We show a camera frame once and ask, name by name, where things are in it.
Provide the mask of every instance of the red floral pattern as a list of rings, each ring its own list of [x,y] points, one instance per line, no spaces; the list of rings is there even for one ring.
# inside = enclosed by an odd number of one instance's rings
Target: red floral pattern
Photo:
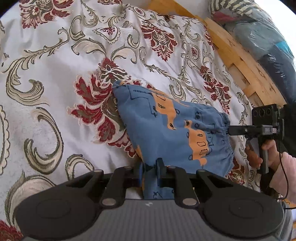
[[[174,52],[173,48],[177,46],[174,35],[155,27],[146,20],[142,21],[141,30],[144,34],[144,38],[151,40],[151,47],[157,52],[157,55],[161,56],[164,61],[167,61]]]
[[[205,38],[206,38],[206,40],[207,40],[207,43],[208,43],[210,46],[212,46],[212,49],[215,51],[213,40],[212,40],[212,38],[211,38],[211,36],[210,36],[208,30],[207,30],[207,27],[206,27],[206,26],[204,26],[204,27],[205,27]]]
[[[231,181],[233,181],[233,182],[235,182],[237,184],[244,185],[245,184],[245,181],[244,181],[244,166],[239,165],[237,160],[235,159],[235,157],[233,158],[233,164],[234,164],[234,167],[228,173],[226,178],[230,179]]]
[[[194,48],[191,48],[191,53],[192,53],[193,57],[196,57],[196,55],[198,54],[198,52]]]
[[[139,8],[136,8],[136,11],[139,13],[139,14],[143,14],[143,11],[141,10],[141,9],[139,9]]]
[[[76,93],[85,100],[85,104],[76,104],[74,109],[68,109],[68,113],[86,125],[95,125],[97,141],[119,148],[123,146],[128,155],[133,157],[136,151],[126,133],[117,110],[117,100],[112,93],[112,84],[117,80],[141,85],[139,80],[131,80],[124,69],[105,58],[99,64],[98,73],[91,74],[89,84],[82,77],[75,82]]]
[[[115,32],[115,28],[114,27],[101,28],[100,30],[102,30],[103,32],[106,32],[109,35],[112,35]]]
[[[4,221],[0,220],[0,240],[1,241],[19,241],[23,238],[21,232],[15,227],[8,226]]]
[[[20,0],[22,27],[36,28],[38,24],[52,21],[55,16],[66,17],[68,11],[63,11],[73,3],[73,0]]]
[[[230,103],[230,95],[227,93],[229,91],[228,86],[224,86],[221,82],[217,81],[215,78],[212,78],[212,72],[206,66],[201,66],[200,74],[205,80],[204,86],[206,91],[211,93],[212,100],[219,100],[220,105],[223,110],[229,114],[229,103]]]
[[[121,0],[98,0],[98,3],[104,4],[104,5],[111,5],[111,4],[121,4]]]
[[[146,88],[147,88],[147,89],[152,89],[153,86],[151,86],[150,84],[147,84],[147,85],[146,85]]]

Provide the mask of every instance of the black cable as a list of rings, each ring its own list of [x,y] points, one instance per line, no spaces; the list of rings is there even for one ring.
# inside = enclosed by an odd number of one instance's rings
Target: black cable
[[[286,181],[287,181],[287,193],[286,193],[286,196],[285,197],[282,197],[282,198],[276,198],[276,200],[285,200],[289,194],[289,181],[288,181],[288,177],[287,177],[287,174],[285,172],[285,169],[284,169],[284,166],[283,166],[283,162],[281,161],[281,147],[280,147],[280,142],[278,141],[278,147],[279,147],[279,162],[281,164],[281,168],[284,172],[284,175],[285,175],[285,178],[286,178]],[[287,209],[287,210],[291,210],[291,209],[296,209],[296,207],[286,207],[284,209]]]

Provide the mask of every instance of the round black pad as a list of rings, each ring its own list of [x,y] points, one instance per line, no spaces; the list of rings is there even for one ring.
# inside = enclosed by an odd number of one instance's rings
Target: round black pad
[[[16,220],[25,236],[62,240],[92,225],[96,209],[91,199],[82,195],[78,188],[53,189],[33,195],[18,206]]]
[[[218,190],[205,203],[203,213],[219,232],[248,239],[275,232],[284,217],[281,205],[271,197],[254,191],[236,193],[233,188]]]

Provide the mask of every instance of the orange print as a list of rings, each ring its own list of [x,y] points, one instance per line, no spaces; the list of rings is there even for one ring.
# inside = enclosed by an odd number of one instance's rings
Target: orange print
[[[120,81],[119,85],[125,85],[124,80]]]
[[[189,146],[193,153],[189,156],[189,160],[199,160],[200,165],[203,167],[207,163],[207,159],[204,157],[209,152],[208,142],[206,134],[202,130],[194,130],[191,128],[192,121],[185,120],[185,128],[187,132],[187,138],[189,140]]]
[[[164,92],[162,92],[160,90],[157,90],[157,89],[149,89],[149,90],[152,91],[152,92],[154,92],[154,93],[156,93],[156,94],[163,95],[163,96],[171,99],[166,93],[164,93]],[[183,106],[189,107],[189,105],[184,105],[179,100],[175,100],[175,99],[171,99],[171,100],[176,101],[177,103],[179,103],[179,104],[181,104]]]
[[[160,114],[167,115],[168,117],[168,128],[170,130],[176,130],[174,126],[174,119],[176,118],[176,110],[174,108],[173,101],[162,95],[152,92],[152,96],[155,100],[156,111]]]
[[[142,155],[142,152],[141,152],[141,149],[140,149],[140,146],[139,145],[137,146],[137,149],[135,151],[138,154],[138,156],[142,159],[142,161],[144,161],[143,160],[143,155]]]

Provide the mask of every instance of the metal screw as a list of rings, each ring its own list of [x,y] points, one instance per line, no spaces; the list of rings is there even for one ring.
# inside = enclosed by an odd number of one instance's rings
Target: metal screw
[[[105,206],[114,206],[116,204],[116,200],[113,198],[105,198],[102,201],[102,204]]]
[[[197,204],[197,201],[194,198],[185,198],[183,199],[183,204],[186,206],[194,206]]]

